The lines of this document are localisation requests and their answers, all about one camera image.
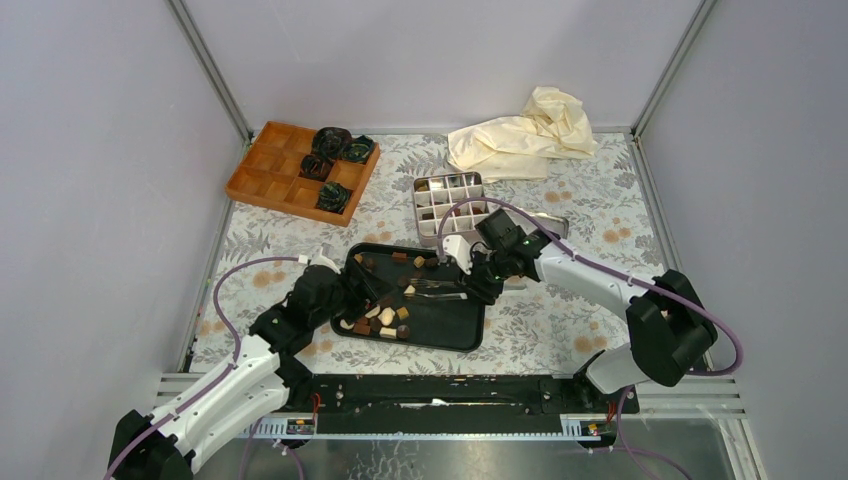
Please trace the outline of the metal serving tongs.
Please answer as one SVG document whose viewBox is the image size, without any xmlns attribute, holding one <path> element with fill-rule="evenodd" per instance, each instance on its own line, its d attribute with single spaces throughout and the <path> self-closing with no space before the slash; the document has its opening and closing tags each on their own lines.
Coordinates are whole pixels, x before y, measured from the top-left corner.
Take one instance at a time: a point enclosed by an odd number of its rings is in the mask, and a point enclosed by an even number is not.
<svg viewBox="0 0 848 480">
<path fill-rule="evenodd" d="M 448 280 L 414 278 L 403 291 L 406 298 L 427 300 L 467 300 L 468 294 L 456 283 Z"/>
</svg>

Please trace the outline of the black plastic tray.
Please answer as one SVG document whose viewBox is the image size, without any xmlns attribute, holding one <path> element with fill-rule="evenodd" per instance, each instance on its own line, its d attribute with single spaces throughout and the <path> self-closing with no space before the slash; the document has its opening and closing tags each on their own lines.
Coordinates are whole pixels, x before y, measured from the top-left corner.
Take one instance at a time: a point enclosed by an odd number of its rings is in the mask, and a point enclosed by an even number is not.
<svg viewBox="0 0 848 480">
<path fill-rule="evenodd" d="M 467 300 L 406 298 L 404 289 L 414 278 L 455 281 L 460 270 L 453 265 L 428 267 L 437 260 L 433 250 L 359 243 L 347 253 L 341 274 L 347 278 L 347 258 L 353 256 L 366 269 L 395 287 L 395 293 L 373 305 L 362 305 L 330 325 L 334 333 L 357 340 L 400 343 L 456 352 L 471 352 L 483 339 L 485 306 Z M 365 315 L 376 306 L 380 318 Z"/>
</svg>

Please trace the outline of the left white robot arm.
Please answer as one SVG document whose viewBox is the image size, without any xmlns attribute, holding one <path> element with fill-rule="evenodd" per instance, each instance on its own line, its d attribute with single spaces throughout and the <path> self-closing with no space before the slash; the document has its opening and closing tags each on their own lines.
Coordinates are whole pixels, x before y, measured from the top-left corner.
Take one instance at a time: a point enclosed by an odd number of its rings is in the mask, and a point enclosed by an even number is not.
<svg viewBox="0 0 848 480">
<path fill-rule="evenodd" d="M 284 299 L 260 314 L 232 354 L 149 414 L 132 410 L 115 428 L 108 479 L 191 479 L 263 416 L 309 401 L 312 372 L 297 360 L 315 330 L 357 321 L 395 288 L 355 260 L 309 261 Z"/>
</svg>

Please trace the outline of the pink grid box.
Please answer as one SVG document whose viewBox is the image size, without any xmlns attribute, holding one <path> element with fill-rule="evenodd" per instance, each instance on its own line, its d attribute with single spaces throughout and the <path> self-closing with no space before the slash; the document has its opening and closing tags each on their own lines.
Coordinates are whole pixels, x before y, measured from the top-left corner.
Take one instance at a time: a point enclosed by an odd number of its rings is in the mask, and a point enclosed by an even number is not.
<svg viewBox="0 0 848 480">
<path fill-rule="evenodd" d="M 469 243 L 480 240 L 476 225 L 489 215 L 490 206 L 480 200 L 485 193 L 482 177 L 478 172 L 417 178 L 413 187 L 415 225 L 423 247 L 437 246 L 441 219 L 458 201 L 469 198 L 472 198 L 471 202 L 461 205 L 448 215 L 442 232 L 445 235 L 460 234 Z"/>
</svg>

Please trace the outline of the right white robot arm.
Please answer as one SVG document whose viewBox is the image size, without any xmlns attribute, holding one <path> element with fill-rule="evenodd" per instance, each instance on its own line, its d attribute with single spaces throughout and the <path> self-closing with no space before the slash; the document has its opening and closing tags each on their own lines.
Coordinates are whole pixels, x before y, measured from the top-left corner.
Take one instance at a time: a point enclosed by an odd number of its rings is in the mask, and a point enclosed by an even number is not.
<svg viewBox="0 0 848 480">
<path fill-rule="evenodd" d="M 573 396 L 583 410 L 601 410 L 627 386 L 646 381 L 677 385 L 718 338 L 691 283 L 678 271 L 637 278 L 577 253 L 543 227 L 525 232 L 502 210 L 476 229 L 482 252 L 458 234 L 441 242 L 443 253 L 460 268 L 460 283 L 469 295 L 492 304 L 507 279 L 524 277 L 562 287 L 626 324 L 626 344 L 602 351 L 578 371 Z"/>
</svg>

